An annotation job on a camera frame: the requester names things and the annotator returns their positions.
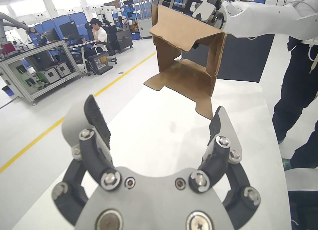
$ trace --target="black mat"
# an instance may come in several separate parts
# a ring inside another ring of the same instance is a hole
[[[255,40],[228,35],[218,79],[259,83],[273,39],[272,34],[259,36]],[[206,67],[208,46],[199,45],[196,50],[182,52],[182,58]]]

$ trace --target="cardboard box on shelf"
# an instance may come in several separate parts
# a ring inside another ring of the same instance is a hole
[[[211,96],[217,79],[226,34],[208,24],[162,5],[151,4],[153,42],[159,74],[144,84],[154,90],[168,88],[196,102],[196,111],[212,119]],[[190,60],[175,60],[194,45],[208,45],[207,66]]]

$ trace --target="yellow floor line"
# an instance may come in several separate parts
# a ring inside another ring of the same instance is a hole
[[[114,81],[112,81],[110,84],[106,85],[104,88],[99,90],[94,96],[100,95],[102,92],[104,92],[107,88],[111,87],[114,83],[122,79],[125,75],[130,73],[132,70],[140,66],[143,62],[147,61],[150,57],[155,55],[156,53],[154,52],[153,54],[149,55],[147,58],[142,60],[141,62],[137,63],[134,67],[129,69],[128,71],[124,72],[121,76],[116,78]],[[22,150],[20,150],[15,156],[13,156],[8,162],[6,162],[1,168],[0,168],[0,173],[2,173],[5,169],[7,169],[10,165],[12,165],[21,155],[23,155],[26,151],[28,151],[32,146],[34,146],[39,140],[41,140],[44,136],[46,136],[49,132],[51,132],[54,128],[56,128],[58,125],[60,125],[63,121],[64,117],[58,120],[55,124],[53,124],[51,127],[46,129],[43,133],[41,133],[37,138],[35,138],[32,142],[30,142],[27,146],[25,146]]]

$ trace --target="blue storage bin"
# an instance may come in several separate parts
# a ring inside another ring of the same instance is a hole
[[[140,39],[140,33],[139,32],[131,33],[131,39],[132,40],[139,40]]]
[[[14,95],[14,92],[10,89],[9,86],[3,87],[2,90],[5,91],[5,93],[6,93],[7,95],[9,95],[9,96]]]

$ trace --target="workbench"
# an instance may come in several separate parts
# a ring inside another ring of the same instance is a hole
[[[50,51],[50,50],[63,50],[69,59],[70,63],[72,64],[74,68],[74,72],[72,72],[69,75],[66,75],[65,77],[61,78],[60,80],[48,85],[46,88],[39,90],[35,93],[30,94],[24,86],[21,84],[20,80],[17,78],[16,75],[12,72],[9,65],[11,63],[17,62],[23,58],[27,58],[29,56],[32,56],[34,54],[44,52],[44,51]],[[23,52],[21,54],[18,54],[16,56],[4,59],[0,61],[0,72],[2,73],[2,79],[6,82],[6,84],[11,88],[11,90],[19,97],[27,99],[29,102],[33,103],[33,105],[36,105],[37,102],[35,101],[36,98],[39,96],[45,94],[46,92],[50,91],[51,89],[59,86],[60,84],[65,83],[66,81],[76,77],[81,76],[81,71],[78,68],[77,64],[75,63],[75,60],[73,59],[73,56],[71,55],[69,48],[64,40],[60,40],[51,44],[46,44],[40,47],[36,47],[34,49],[28,50],[26,52]]]
[[[261,196],[256,213],[241,230],[290,230],[282,160],[260,85],[217,80],[211,100],[213,112],[219,105],[227,111],[242,146],[241,164],[251,186]],[[99,107],[106,116],[102,103]],[[190,99],[167,87],[155,91],[144,86],[108,124],[114,166],[125,166],[150,177],[171,175],[187,167],[197,168],[210,138],[209,124],[210,120],[196,113],[195,102]],[[74,229],[59,213],[51,197],[53,187],[62,181],[64,173],[13,230]],[[86,173],[82,186],[90,197],[97,184]],[[224,200],[230,186],[224,176],[213,188]]]

